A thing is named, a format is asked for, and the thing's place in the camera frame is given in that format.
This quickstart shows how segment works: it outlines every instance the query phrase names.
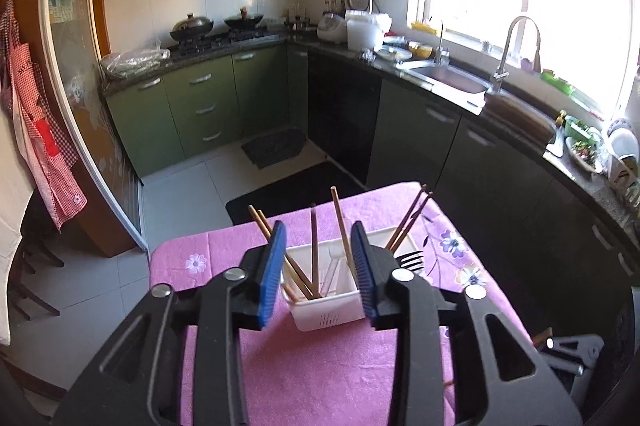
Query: flower pattern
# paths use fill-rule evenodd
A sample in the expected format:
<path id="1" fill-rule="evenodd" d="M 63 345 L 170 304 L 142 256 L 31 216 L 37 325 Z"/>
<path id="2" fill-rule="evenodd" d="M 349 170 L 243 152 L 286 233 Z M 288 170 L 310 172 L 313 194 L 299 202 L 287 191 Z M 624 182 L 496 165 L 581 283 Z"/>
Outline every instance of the flower pattern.
<path id="1" fill-rule="evenodd" d="M 456 231 L 447 229 L 440 236 L 442 237 L 440 247 L 444 252 L 450 252 L 453 258 L 462 258 L 465 255 L 465 240 Z"/>
<path id="2" fill-rule="evenodd" d="M 188 260 L 184 261 L 184 268 L 187 269 L 190 274 L 203 272 L 206 266 L 207 259 L 201 254 L 192 254 Z"/>
<path id="3" fill-rule="evenodd" d="M 462 269 L 458 269 L 455 281 L 463 288 L 467 285 L 486 285 L 488 283 L 487 278 L 484 277 L 484 271 L 473 263 L 468 263 Z"/>

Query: pink tablecloth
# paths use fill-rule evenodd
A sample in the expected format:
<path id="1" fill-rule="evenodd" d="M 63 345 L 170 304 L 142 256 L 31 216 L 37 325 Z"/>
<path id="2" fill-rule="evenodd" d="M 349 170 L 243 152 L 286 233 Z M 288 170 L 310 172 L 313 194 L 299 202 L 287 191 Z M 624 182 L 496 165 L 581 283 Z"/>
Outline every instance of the pink tablecloth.
<path id="1" fill-rule="evenodd" d="M 345 218 L 361 220 L 367 231 L 396 226 L 419 189 L 417 183 L 388 186 L 341 201 Z M 489 297 L 526 335 L 506 296 L 449 219 L 432 199 L 411 235 L 424 247 L 425 275 L 435 285 L 461 292 L 482 284 Z M 277 218 L 287 226 L 287 245 L 311 241 L 308 210 Z M 269 219 L 273 225 L 275 218 Z M 332 204 L 318 207 L 319 240 L 340 237 Z M 204 285 L 212 276 L 236 266 L 251 247 L 265 243 L 252 222 L 172 240 L 151 258 L 151 283 L 176 290 Z M 444 378 L 452 379 L 447 331 L 441 328 Z M 242 369 L 252 426 L 386 425 L 396 352 L 395 331 L 376 332 L 368 320 L 313 332 L 296 329 L 286 303 L 278 296 L 270 324 L 262 332 L 241 331 Z M 186 349 L 181 419 L 191 426 L 194 334 Z M 451 387 L 446 393 L 446 424 L 454 424 Z"/>

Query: metal screw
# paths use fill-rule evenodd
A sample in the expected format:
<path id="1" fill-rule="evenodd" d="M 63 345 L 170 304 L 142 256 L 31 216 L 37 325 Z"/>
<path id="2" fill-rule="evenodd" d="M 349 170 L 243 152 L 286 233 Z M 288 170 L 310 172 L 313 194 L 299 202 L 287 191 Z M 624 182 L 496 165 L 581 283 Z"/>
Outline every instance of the metal screw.
<path id="1" fill-rule="evenodd" d="M 154 298 L 166 298 L 169 294 L 171 294 L 171 292 L 171 286 L 165 283 L 159 283 L 158 285 L 154 285 L 151 288 L 151 295 Z"/>
<path id="2" fill-rule="evenodd" d="M 393 269 L 391 276 L 398 281 L 411 281 L 414 279 L 414 273 L 408 269 Z"/>
<path id="3" fill-rule="evenodd" d="M 481 300 L 486 296 L 486 289 L 481 285 L 467 285 L 465 294 L 472 300 Z"/>
<path id="4" fill-rule="evenodd" d="M 239 281 L 246 278 L 246 273 L 239 267 L 232 267 L 225 271 L 225 278 L 229 281 Z"/>

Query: gas stove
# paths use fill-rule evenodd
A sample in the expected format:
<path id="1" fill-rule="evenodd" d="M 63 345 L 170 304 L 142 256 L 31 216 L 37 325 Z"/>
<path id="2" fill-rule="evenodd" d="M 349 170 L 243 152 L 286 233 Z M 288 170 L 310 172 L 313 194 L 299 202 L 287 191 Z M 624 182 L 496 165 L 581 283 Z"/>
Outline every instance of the gas stove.
<path id="1" fill-rule="evenodd" d="M 169 47 L 171 59 L 179 61 L 190 58 L 196 54 L 204 54 L 231 46 L 241 47 L 243 43 L 257 43 L 277 41 L 280 36 L 267 32 L 263 28 L 255 28 L 249 31 L 229 31 L 224 34 L 213 34 L 202 38 L 181 41 Z"/>

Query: wooden chopstick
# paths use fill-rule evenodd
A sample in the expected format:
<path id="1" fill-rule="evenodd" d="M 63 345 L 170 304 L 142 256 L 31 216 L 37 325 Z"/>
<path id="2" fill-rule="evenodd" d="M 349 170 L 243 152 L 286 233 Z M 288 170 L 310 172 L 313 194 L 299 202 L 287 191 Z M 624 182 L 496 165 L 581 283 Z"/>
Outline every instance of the wooden chopstick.
<path id="1" fill-rule="evenodd" d="M 270 226 L 267 223 L 266 219 L 264 220 L 262 219 L 264 218 L 264 214 L 262 214 L 262 218 L 260 218 L 261 212 L 260 213 L 257 212 L 253 206 L 249 206 L 249 213 L 251 213 L 251 216 L 253 217 L 255 223 L 258 224 L 258 227 L 262 231 L 262 234 L 264 235 L 264 237 L 267 240 L 269 240 L 271 238 L 271 231 L 269 230 Z M 298 263 L 289 255 L 288 252 L 285 253 L 285 258 L 288 260 L 293 271 L 296 273 L 296 278 L 294 278 L 294 281 L 296 282 L 296 285 L 298 286 L 298 288 L 303 293 L 305 292 L 305 290 L 308 291 L 309 294 L 311 294 L 311 297 L 309 299 L 321 298 L 320 291 L 313 289 L 313 284 L 311 283 L 309 278 L 306 276 L 305 272 L 300 268 Z M 300 283 L 305 288 L 303 289 L 300 285 L 298 285 L 298 282 L 296 280 L 299 280 Z"/>
<path id="2" fill-rule="evenodd" d="M 282 289 L 287 293 L 287 296 L 289 296 L 289 299 L 293 301 L 293 303 L 300 303 L 300 298 L 296 296 L 296 293 L 293 292 L 293 289 L 291 287 L 289 287 L 289 284 L 283 283 Z"/>
<path id="3" fill-rule="evenodd" d="M 262 212 L 262 210 L 258 210 L 258 216 L 260 216 L 260 219 L 262 220 L 262 223 L 264 224 L 264 226 L 267 229 L 269 229 L 269 232 L 273 232 L 273 229 L 271 229 L 271 226 L 267 222 L 267 217 L 264 216 L 264 213 Z"/>
<path id="4" fill-rule="evenodd" d="M 255 223 L 258 224 L 258 227 L 262 231 L 264 237 L 267 239 L 267 241 L 269 241 L 269 239 L 271 238 L 271 231 L 267 228 L 267 226 L 264 225 L 264 222 L 260 218 L 260 215 L 258 215 L 258 212 L 253 206 L 249 206 L 249 213 L 251 213 L 252 219 L 254 219 Z"/>
<path id="5" fill-rule="evenodd" d="M 418 210 L 414 213 L 414 216 L 411 219 L 411 221 L 409 221 L 409 225 L 404 228 L 404 231 L 398 237 L 398 240 L 396 240 L 396 242 L 391 246 L 391 249 L 389 249 L 391 252 L 396 252 L 398 250 L 398 247 L 400 247 L 400 244 L 402 244 L 402 241 L 409 234 L 409 231 L 411 231 L 411 228 L 414 226 L 415 221 L 418 220 L 418 217 L 420 216 L 420 213 L 422 213 L 422 210 L 427 205 L 427 202 L 429 202 L 429 199 L 431 199 L 432 196 L 433 196 L 433 192 L 430 191 L 429 193 L 427 193 L 427 196 L 422 201 L 422 204 L 420 205 L 420 208 L 418 208 Z"/>
<path id="6" fill-rule="evenodd" d="M 318 265 L 318 216 L 316 205 L 311 206 L 311 283 L 315 292 L 320 294 L 320 272 Z"/>
<path id="7" fill-rule="evenodd" d="M 301 280 L 300 276 L 298 275 L 298 272 L 293 268 L 289 258 L 285 259 L 284 269 L 286 269 L 289 277 L 293 280 L 293 283 L 295 283 L 298 286 L 298 288 L 302 291 L 302 294 L 305 295 L 306 299 L 308 300 L 316 299 L 314 295 L 311 294 L 311 291 L 306 287 L 305 283 Z"/>
<path id="8" fill-rule="evenodd" d="M 344 254 L 347 258 L 347 265 L 353 276 L 353 281 L 358 285 L 358 276 L 356 274 L 356 266 L 353 263 L 353 255 L 351 254 L 351 247 L 349 245 L 349 239 L 347 237 L 347 230 L 344 227 L 344 218 L 342 217 L 342 210 L 340 209 L 340 199 L 338 197 L 338 190 L 335 186 L 331 186 L 331 198 L 334 200 L 335 216 L 338 217 L 338 226 L 340 226 L 340 235 L 342 236 L 342 246 L 344 247 Z"/>
<path id="9" fill-rule="evenodd" d="M 402 218 L 402 221 L 400 222 L 400 224 L 398 224 L 398 227 L 394 231 L 394 234 L 391 235 L 391 238 L 386 243 L 385 249 L 389 249 L 389 250 L 391 249 L 391 246 L 398 239 L 398 236 L 400 236 L 400 233 L 402 232 L 402 228 L 404 228 L 404 225 L 406 224 L 406 222 L 409 220 L 409 217 L 414 212 L 415 205 L 418 203 L 418 200 L 420 200 L 420 195 L 422 194 L 422 192 L 426 192 L 426 191 L 427 191 L 427 184 L 423 184 L 420 188 L 420 191 L 418 191 L 418 194 L 415 196 L 414 201 L 411 203 L 411 207 L 406 212 L 406 215 Z"/>
<path id="10" fill-rule="evenodd" d="M 253 206 L 249 206 L 249 213 L 251 213 L 252 218 L 254 219 L 255 223 L 258 224 L 258 227 L 262 231 L 262 234 L 267 239 L 267 241 L 270 240 L 271 232 L 267 228 L 268 224 L 265 224 L 262 221 L 262 219 L 260 218 L 260 215 L 258 214 L 258 212 L 255 210 Z M 319 292 L 313 294 L 313 291 L 311 290 L 311 282 L 309 281 L 309 278 L 306 277 L 305 272 L 302 269 L 300 269 L 300 266 L 296 263 L 295 260 L 293 260 L 292 257 L 290 257 L 289 253 L 285 253 L 285 257 L 287 259 L 287 262 L 285 262 L 285 264 L 288 263 L 292 268 L 293 273 L 295 274 L 295 276 L 292 276 L 292 279 L 296 283 L 298 288 L 302 291 L 302 293 L 305 296 L 306 294 L 309 294 L 308 299 L 315 299 L 315 298 L 321 297 Z"/>

